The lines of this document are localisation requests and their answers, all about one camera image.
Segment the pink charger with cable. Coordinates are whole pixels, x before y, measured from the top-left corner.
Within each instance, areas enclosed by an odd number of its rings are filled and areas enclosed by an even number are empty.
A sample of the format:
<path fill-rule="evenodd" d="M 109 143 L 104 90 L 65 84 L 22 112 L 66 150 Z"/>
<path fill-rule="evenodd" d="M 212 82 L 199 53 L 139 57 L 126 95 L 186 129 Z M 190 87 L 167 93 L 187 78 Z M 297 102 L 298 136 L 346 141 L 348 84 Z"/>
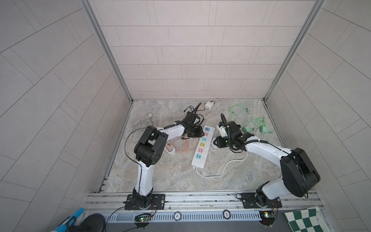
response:
<path fill-rule="evenodd" d="M 188 151 L 194 151 L 196 146 L 192 143 L 191 139 L 180 139 L 172 143 L 176 152 L 185 153 Z"/>

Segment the long multicolour power strip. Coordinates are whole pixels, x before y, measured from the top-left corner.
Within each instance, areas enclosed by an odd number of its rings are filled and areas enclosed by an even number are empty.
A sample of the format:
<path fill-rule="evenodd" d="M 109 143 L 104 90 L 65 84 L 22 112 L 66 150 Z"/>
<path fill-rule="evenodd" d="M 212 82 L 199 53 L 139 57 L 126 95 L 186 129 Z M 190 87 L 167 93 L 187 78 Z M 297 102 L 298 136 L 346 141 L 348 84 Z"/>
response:
<path fill-rule="evenodd" d="M 210 147 L 212 146 L 211 143 L 213 141 L 215 128 L 211 126 L 205 125 L 203 128 L 204 136 L 202 136 L 198 142 L 198 145 L 195 150 L 195 154 L 191 165 L 193 168 L 201 168 L 205 167 L 205 163 L 207 160 L 208 152 Z"/>

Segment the small blue-socket power strip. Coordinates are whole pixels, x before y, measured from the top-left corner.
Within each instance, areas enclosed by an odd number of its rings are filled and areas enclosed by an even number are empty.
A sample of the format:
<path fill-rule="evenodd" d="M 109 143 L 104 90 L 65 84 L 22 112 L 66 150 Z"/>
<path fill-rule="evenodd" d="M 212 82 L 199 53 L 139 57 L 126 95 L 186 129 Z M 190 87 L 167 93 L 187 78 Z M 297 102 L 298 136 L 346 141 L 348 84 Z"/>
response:
<path fill-rule="evenodd" d="M 165 151 L 166 151 L 168 154 L 174 156 L 174 155 L 175 155 L 175 151 L 176 151 L 176 149 L 175 149 L 175 147 L 174 147 L 170 142 L 168 142 L 168 143 L 165 145 Z"/>

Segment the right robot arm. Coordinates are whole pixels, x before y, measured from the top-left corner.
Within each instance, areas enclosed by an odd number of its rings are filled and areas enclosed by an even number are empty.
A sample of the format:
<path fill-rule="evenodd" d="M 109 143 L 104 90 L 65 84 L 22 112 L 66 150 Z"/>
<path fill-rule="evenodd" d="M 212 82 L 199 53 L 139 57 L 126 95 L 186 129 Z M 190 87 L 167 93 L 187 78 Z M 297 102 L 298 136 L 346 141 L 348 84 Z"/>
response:
<path fill-rule="evenodd" d="M 241 125 L 234 121 L 222 121 L 217 127 L 220 136 L 215 139 L 214 145 L 218 148 L 254 153 L 281 168 L 280 179 L 262 184 L 256 189 L 255 195 L 249 197 L 257 206 L 270 207 L 273 200 L 288 194 L 308 197 L 308 191 L 320 181 L 318 171 L 303 149 L 288 149 L 273 145 L 252 133 L 243 132 Z"/>

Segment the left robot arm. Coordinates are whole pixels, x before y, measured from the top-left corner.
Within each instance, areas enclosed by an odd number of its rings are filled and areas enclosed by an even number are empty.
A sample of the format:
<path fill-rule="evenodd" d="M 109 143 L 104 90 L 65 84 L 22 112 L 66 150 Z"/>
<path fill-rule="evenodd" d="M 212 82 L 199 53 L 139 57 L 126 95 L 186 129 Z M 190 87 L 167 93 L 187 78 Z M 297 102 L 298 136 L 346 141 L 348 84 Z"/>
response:
<path fill-rule="evenodd" d="M 187 112 L 181 121 L 156 128 L 148 126 L 134 148 L 135 159 L 138 164 L 137 184 L 132 195 L 126 201 L 126 210 L 147 209 L 150 207 L 153 195 L 153 174 L 155 165 L 159 162 L 168 141 L 187 135 L 190 138 L 204 136 L 202 120 L 197 111 Z"/>

